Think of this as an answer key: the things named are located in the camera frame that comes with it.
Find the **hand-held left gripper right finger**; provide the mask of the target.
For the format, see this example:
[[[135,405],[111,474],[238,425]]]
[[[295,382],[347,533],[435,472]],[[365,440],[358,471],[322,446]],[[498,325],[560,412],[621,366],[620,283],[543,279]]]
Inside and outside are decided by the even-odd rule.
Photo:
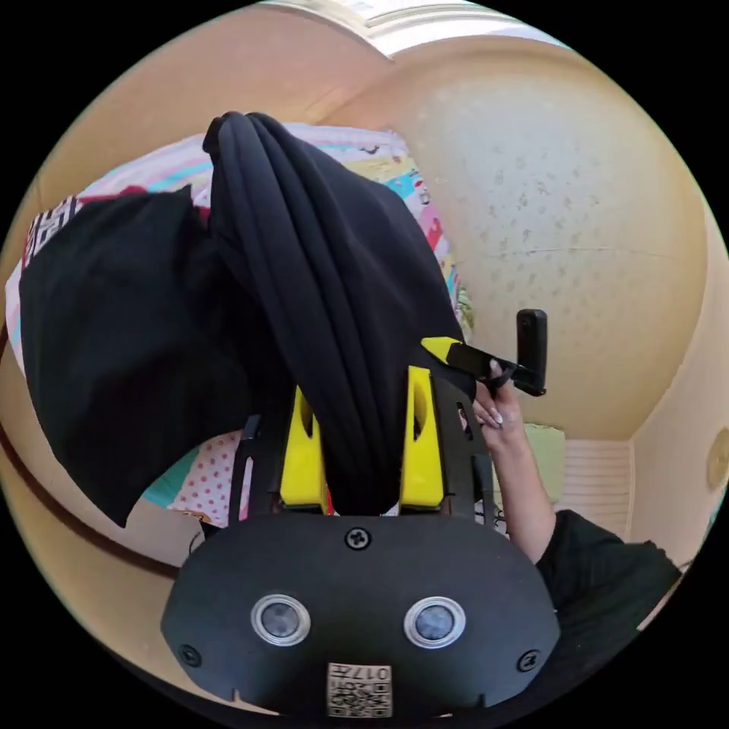
[[[408,368],[399,506],[439,508],[445,496],[431,373]]]

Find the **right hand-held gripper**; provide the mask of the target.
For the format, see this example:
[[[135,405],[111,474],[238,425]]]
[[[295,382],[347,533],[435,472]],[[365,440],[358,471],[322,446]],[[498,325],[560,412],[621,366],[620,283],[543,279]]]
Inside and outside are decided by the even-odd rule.
[[[546,393],[547,349],[542,342],[520,342],[517,362],[496,358],[447,336],[425,337],[421,346],[444,365],[471,374],[492,393],[508,380],[529,396],[541,397]]]

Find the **person's right hand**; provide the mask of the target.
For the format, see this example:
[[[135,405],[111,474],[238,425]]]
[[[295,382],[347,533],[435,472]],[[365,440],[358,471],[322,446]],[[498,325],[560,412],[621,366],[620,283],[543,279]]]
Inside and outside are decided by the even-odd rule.
[[[511,450],[524,441],[522,412],[511,380],[495,389],[478,380],[472,406],[492,455]]]

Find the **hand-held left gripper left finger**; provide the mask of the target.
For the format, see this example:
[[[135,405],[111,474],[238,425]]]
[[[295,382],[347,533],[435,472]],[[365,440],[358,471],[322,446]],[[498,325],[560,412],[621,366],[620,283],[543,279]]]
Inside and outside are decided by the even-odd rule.
[[[300,388],[295,390],[279,494],[286,508],[327,508],[319,423]]]

